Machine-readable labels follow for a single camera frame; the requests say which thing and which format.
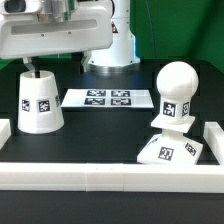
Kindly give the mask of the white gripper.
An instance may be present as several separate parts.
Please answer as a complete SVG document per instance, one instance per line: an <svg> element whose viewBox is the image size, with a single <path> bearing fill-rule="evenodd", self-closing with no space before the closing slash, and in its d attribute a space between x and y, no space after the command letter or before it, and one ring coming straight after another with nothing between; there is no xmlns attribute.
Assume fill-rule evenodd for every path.
<svg viewBox="0 0 224 224"><path fill-rule="evenodd" d="M23 58L35 78L37 56L81 52L85 73L92 52L112 44L111 0L0 0L0 58Z"/></svg>

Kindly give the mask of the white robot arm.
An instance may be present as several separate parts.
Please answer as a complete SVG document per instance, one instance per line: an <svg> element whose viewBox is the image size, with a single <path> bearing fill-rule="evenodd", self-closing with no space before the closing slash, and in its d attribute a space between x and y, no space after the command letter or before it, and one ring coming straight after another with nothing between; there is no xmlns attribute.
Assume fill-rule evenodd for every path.
<svg viewBox="0 0 224 224"><path fill-rule="evenodd" d="M35 78L40 56L78 53L86 64L96 53L118 45L119 31L132 42L115 16L127 0L0 0L0 59L22 59Z"/></svg>

